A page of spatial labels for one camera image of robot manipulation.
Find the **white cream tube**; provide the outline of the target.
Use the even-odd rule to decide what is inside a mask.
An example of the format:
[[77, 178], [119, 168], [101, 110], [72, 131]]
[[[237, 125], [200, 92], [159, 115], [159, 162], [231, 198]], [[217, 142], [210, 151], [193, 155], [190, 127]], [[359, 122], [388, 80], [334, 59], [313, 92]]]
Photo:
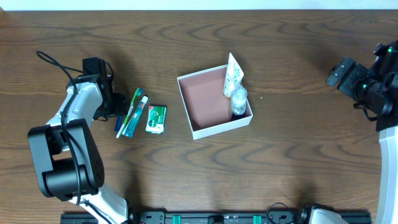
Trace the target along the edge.
[[235, 83], [241, 83], [244, 72], [242, 71], [239, 63], [234, 58], [233, 54], [229, 54], [228, 64], [226, 68], [226, 75], [224, 79], [223, 94], [226, 98], [230, 98], [234, 89]]

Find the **clear spray bottle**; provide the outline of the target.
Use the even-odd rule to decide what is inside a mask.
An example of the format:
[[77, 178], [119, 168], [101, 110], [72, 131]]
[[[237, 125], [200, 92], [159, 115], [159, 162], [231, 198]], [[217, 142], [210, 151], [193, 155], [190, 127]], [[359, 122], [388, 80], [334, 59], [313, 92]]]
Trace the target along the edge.
[[246, 111], [248, 101], [247, 90], [240, 82], [234, 83], [234, 90], [231, 94], [231, 120], [241, 119]]

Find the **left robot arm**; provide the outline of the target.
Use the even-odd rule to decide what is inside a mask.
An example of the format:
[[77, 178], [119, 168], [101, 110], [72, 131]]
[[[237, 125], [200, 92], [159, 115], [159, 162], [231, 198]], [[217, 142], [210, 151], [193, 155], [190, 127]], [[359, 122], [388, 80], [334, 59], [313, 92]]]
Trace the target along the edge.
[[127, 223], [129, 208], [105, 182], [104, 165], [90, 131], [95, 120], [127, 114], [126, 97], [114, 92], [108, 62], [85, 58], [80, 76], [70, 78], [67, 96], [45, 125], [27, 138], [41, 193], [83, 207], [98, 223]]

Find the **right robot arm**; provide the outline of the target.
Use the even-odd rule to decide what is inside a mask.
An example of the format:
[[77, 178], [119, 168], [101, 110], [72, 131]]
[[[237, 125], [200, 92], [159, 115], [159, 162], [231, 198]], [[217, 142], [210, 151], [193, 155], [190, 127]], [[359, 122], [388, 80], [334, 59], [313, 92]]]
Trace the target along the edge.
[[381, 147], [381, 181], [376, 223], [397, 223], [397, 42], [378, 44], [371, 68], [349, 57], [335, 66], [327, 84], [354, 100], [354, 109], [376, 122]]

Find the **blue disposable razor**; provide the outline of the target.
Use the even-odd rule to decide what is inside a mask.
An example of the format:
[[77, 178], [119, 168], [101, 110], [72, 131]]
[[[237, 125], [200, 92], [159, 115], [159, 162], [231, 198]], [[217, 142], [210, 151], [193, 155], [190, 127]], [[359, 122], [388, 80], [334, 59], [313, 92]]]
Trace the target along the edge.
[[122, 116], [122, 115], [119, 115], [118, 118], [117, 118], [117, 121], [116, 121], [115, 128], [114, 128], [114, 131], [115, 131], [115, 132], [118, 133], [119, 130], [121, 129], [122, 121], [123, 121], [123, 116]]

